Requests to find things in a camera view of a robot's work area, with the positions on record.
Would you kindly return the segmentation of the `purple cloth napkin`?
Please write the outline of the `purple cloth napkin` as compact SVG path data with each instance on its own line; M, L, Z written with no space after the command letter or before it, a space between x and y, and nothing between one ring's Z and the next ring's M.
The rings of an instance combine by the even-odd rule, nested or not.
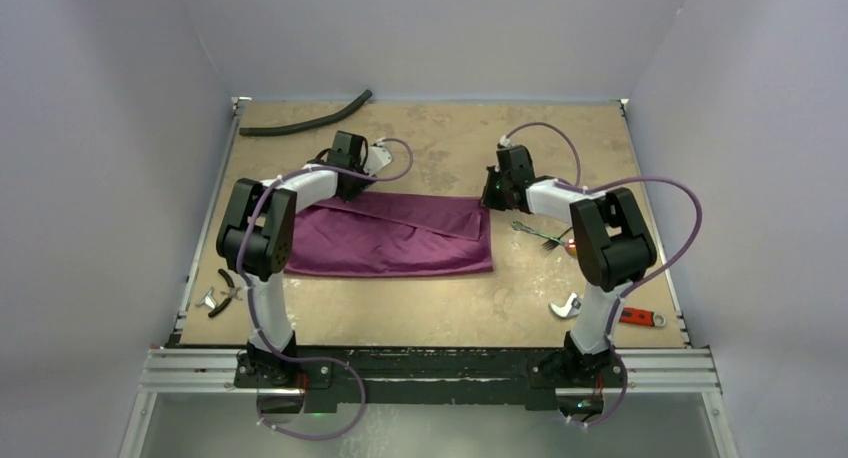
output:
M494 270L489 210L474 197L365 192L298 213L288 274L421 278Z

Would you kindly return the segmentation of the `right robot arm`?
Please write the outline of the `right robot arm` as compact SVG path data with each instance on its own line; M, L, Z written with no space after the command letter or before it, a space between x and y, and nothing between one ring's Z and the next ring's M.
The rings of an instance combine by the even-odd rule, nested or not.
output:
M580 311L561 348L528 364L534 388L591 385L613 366L613 329L628 286L657 261L655 243L627 188L589 192L534 172L523 145L500 146L481 196L491 210L519 210L571 227L579 269L586 280Z

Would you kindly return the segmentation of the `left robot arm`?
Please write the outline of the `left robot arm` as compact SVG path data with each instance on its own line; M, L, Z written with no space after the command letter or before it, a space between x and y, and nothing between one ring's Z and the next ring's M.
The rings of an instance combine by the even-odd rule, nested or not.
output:
M215 248L246 286L250 334L238 359L236 384L294 386L307 373L297 355L287 317L283 272L293 252L297 215L320 201L352 198L375 181L371 146L361 135L339 131L332 146L301 168L270 180L241 178L233 186Z

